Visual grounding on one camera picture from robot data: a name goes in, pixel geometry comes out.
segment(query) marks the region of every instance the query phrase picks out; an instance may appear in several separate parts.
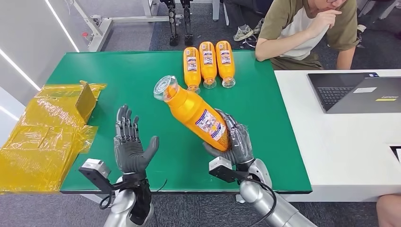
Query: hand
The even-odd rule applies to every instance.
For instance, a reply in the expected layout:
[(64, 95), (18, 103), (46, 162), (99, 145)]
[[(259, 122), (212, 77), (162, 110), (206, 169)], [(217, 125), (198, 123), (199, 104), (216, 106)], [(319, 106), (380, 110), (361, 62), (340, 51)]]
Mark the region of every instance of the hand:
[(114, 138), (114, 154), (118, 168), (125, 174), (142, 173), (152, 160), (159, 148), (159, 137), (150, 139), (148, 148), (143, 151), (139, 139), (138, 116), (131, 124), (132, 111), (125, 104), (117, 112), (115, 124), (116, 136)]
[(248, 129), (244, 125), (238, 123), (231, 115), (228, 115), (219, 109), (216, 109), (216, 111), (226, 122), (231, 146), (229, 150), (222, 152), (215, 149), (210, 144), (203, 142), (203, 146), (207, 152), (214, 157), (222, 156), (230, 160), (232, 164), (241, 164), (252, 161), (254, 157)]
[(307, 32), (309, 33), (310, 37), (317, 37), (324, 29), (327, 28), (327, 26), (332, 28), (336, 22), (336, 15), (339, 14), (341, 14), (340, 11), (333, 9), (318, 13), (313, 22), (307, 28)]

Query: laptop keyboard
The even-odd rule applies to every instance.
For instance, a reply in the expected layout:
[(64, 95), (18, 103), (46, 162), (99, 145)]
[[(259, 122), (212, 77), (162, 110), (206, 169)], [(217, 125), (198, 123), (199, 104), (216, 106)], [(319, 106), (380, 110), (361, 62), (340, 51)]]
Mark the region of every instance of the laptop keyboard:
[(325, 105), (334, 105), (342, 99), (353, 87), (318, 87), (320, 96)]

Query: green t-shirt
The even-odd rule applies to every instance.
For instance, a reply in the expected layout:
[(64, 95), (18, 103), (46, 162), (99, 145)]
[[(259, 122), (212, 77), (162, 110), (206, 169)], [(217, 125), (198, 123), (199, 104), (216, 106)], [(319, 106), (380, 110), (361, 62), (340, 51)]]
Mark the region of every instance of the green t-shirt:
[[(326, 27), (317, 37), (306, 41), (298, 47), (280, 55), (295, 60), (303, 60), (319, 43), (324, 34), (331, 48), (345, 51), (359, 42), (357, 38), (357, 2), (347, 0), (336, 10), (342, 14), (336, 16), (335, 25)], [(307, 0), (274, 0), (266, 14), (260, 38), (281, 39), (306, 30), (313, 22)]]

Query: bottle cap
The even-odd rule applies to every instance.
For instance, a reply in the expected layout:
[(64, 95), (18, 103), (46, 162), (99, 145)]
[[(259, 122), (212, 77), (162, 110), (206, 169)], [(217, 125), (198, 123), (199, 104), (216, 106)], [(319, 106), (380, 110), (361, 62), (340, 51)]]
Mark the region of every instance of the bottle cap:
[(223, 82), (222, 82), (223, 87), (225, 88), (231, 88), (234, 87), (235, 85), (235, 79), (232, 77), (226, 77), (224, 78)]
[(153, 89), (153, 96), (165, 102), (170, 101), (178, 91), (178, 83), (175, 76), (165, 76), (156, 83)]
[(199, 93), (201, 92), (200, 89), (199, 89), (199, 87), (196, 86), (196, 85), (191, 85), (191, 86), (189, 86), (189, 87), (188, 87), (188, 90), (189, 90), (189, 91), (193, 91), (193, 92), (195, 92), (196, 94), (199, 94)]
[(216, 80), (213, 78), (207, 78), (203, 81), (203, 86), (207, 89), (212, 89), (216, 86)]

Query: led light strip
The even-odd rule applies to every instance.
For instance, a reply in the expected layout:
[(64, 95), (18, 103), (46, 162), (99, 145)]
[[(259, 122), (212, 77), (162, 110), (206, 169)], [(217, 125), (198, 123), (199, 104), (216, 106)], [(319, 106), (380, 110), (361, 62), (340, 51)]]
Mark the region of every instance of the led light strip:
[(13, 115), (12, 113), (10, 113), (8, 110), (6, 110), (3, 106), (0, 105), (0, 110), (3, 111), (5, 114), (7, 114), (8, 116), (10, 116), (12, 119), (19, 121), (19, 118), (17, 118), (15, 115)]
[(12, 67), (14, 67), (15, 70), (17, 70), (17, 71), (19, 72), (19, 74), (21, 74), (21, 76), (23, 76), (30, 84), (32, 84), (32, 86), (34, 86), (36, 90), (40, 91), (40, 87), (39, 87), (33, 80), (31, 80), (31, 79), (29, 78), (29, 76), (28, 76), (26, 73), (24, 73), (24, 71), (22, 71), (22, 69), (21, 69), (20, 67), (18, 67), (17, 64), (15, 64), (15, 63), (12, 61), (11, 58), (8, 57), (8, 56), (6, 55), (6, 53), (5, 53), (2, 49), (0, 49), (0, 55), (3, 56), (3, 58), (4, 58), (6, 61), (8, 61), (8, 62), (10, 63), (10, 65), (12, 65)]
[(68, 37), (68, 39), (70, 40), (71, 44), (74, 46), (75, 50), (77, 52), (79, 52), (79, 49), (77, 47), (77, 45), (75, 45), (75, 42), (72, 40), (71, 36), (69, 35), (67, 29), (64, 27), (64, 25), (62, 24), (59, 16), (57, 15), (56, 11), (54, 11), (52, 5), (50, 4), (49, 0), (44, 0), (47, 4), (47, 6), (49, 7), (50, 11), (53, 13), (54, 17), (56, 18), (57, 22), (59, 22), (61, 28), (63, 29), (65, 35)]

